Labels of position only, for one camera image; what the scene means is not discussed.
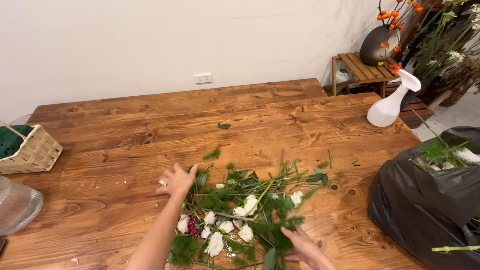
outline hand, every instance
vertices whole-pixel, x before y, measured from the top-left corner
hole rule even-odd
[[[168,193],[170,195],[180,195],[185,197],[195,182],[198,164],[196,164],[188,174],[180,165],[177,163],[173,165],[175,172],[170,170],[165,170],[163,175],[158,178],[159,181],[165,181],[167,186],[157,188],[155,194]]]
[[[285,260],[303,261],[313,270],[336,270],[320,247],[302,228],[297,227],[297,232],[294,233],[282,227],[282,233],[292,241],[294,247],[285,255]]]

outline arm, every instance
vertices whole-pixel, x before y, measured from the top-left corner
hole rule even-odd
[[[304,261],[313,270],[336,270],[332,262],[302,228],[297,227],[297,233],[282,228],[282,233],[292,241],[294,247],[285,255],[285,260]]]
[[[167,182],[167,186],[156,191],[156,193],[169,193],[170,200],[133,253],[127,270],[163,270],[165,268],[181,206],[195,181],[198,165],[192,168],[190,174],[187,174],[178,164],[173,168],[175,173],[165,171],[160,177],[160,180]]]

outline wooden table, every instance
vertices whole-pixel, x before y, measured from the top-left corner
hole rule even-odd
[[[9,175],[42,192],[45,203],[26,228],[8,236],[0,269],[125,269],[167,202],[146,198],[161,172],[175,162],[204,165],[203,155],[215,147],[221,156],[211,184],[222,181],[231,161],[266,179],[280,167],[283,151],[285,160],[299,157],[304,170],[328,160],[330,149],[327,172],[344,176],[298,210],[306,217],[304,230],[322,241],[339,270],[427,269],[367,218],[381,165],[419,143],[401,120],[376,128],[364,119],[379,99],[325,97],[318,81],[307,79],[38,107],[29,123],[43,125],[65,150],[50,172]],[[232,127],[219,129],[218,122]],[[361,166],[353,167],[356,159]],[[303,263],[288,268],[310,269]]]
[[[347,67],[353,72],[355,78],[344,83],[336,83],[336,61],[342,60]],[[380,96],[385,98],[385,84],[386,82],[398,79],[399,76],[392,74],[393,69],[390,65],[397,64],[391,57],[387,57],[383,66],[368,66],[360,60],[360,53],[340,53],[338,56],[332,58],[332,93],[331,96],[336,96],[336,88],[347,86],[352,83],[358,84],[376,84],[377,89],[380,89]]]

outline trash bag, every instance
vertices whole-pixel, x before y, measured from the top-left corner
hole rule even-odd
[[[440,137],[464,137],[480,153],[480,128],[455,127]],[[387,161],[375,178],[369,219],[434,270],[479,270],[479,251],[432,252],[434,247],[479,245],[467,223],[480,212],[480,166],[424,172],[412,164],[418,146]]]

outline woven basket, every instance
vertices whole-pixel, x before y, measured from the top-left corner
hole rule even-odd
[[[0,160],[0,174],[47,172],[53,168],[63,147],[41,125],[32,126],[32,132],[25,137],[7,124],[0,123],[24,140],[13,156]]]

